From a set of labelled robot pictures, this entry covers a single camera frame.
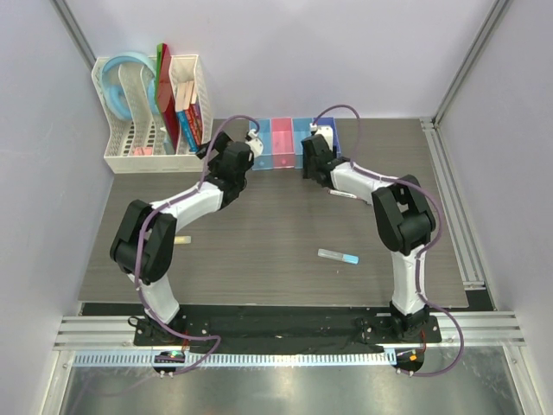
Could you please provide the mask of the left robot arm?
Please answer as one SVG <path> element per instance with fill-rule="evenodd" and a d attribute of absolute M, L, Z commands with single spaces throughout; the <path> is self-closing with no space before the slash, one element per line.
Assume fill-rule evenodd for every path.
<path fill-rule="evenodd" d="M 246 172 L 264 149 L 253 129 L 244 142 L 235 142 L 222 131 L 211 144 L 217 155 L 208 162 L 204 181 L 162 201 L 131 202 L 111 244 L 111 259 L 135 285 L 146 320 L 167 345 L 200 339 L 185 334 L 181 307 L 168 281 L 175 234 L 238 199 L 246 187 Z"/>

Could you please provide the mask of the pink drawer box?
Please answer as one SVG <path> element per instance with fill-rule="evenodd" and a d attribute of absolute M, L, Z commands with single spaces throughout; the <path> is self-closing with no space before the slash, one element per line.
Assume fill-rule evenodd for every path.
<path fill-rule="evenodd" d="M 270 121 L 274 169 L 293 169 L 296 164 L 293 125 L 291 118 L 273 118 Z"/>

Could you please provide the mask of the purple drawer box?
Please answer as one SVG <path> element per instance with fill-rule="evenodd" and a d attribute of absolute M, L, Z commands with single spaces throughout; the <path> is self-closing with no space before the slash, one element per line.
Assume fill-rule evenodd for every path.
<path fill-rule="evenodd" d="M 333 152 L 335 157 L 341 156 L 340 140 L 338 128 L 333 117 L 321 117 L 318 120 L 318 125 L 329 126 L 333 130 Z"/>

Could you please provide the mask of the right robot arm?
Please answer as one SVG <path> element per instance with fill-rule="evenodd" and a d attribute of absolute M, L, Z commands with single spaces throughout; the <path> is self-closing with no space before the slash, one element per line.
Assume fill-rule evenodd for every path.
<path fill-rule="evenodd" d="M 435 216 L 419 181 L 410 175 L 383 176 L 336 157 L 321 134 L 304 139 L 302 151 L 304 177 L 372 206 L 378 236 L 391 252 L 391 333 L 399 341 L 412 340 L 429 320 L 424 268 L 427 246 L 435 231 Z"/>

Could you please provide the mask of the pink capped white marker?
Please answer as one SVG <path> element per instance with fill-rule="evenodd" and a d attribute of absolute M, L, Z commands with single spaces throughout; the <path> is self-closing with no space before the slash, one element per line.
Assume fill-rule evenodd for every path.
<path fill-rule="evenodd" d="M 335 196 L 339 196 L 339 197 L 344 197 L 344 198 L 348 198 L 348 199 L 354 199 L 354 200 L 358 200 L 358 199 L 359 199 L 359 197 L 356 196 L 356 195 L 353 195 L 353 194 L 348 193 L 348 192 L 343 192 L 343 191 L 335 190 L 335 189 L 329 189 L 329 190 L 328 190 L 328 193 L 331 194 L 331 195 L 335 195 Z"/>

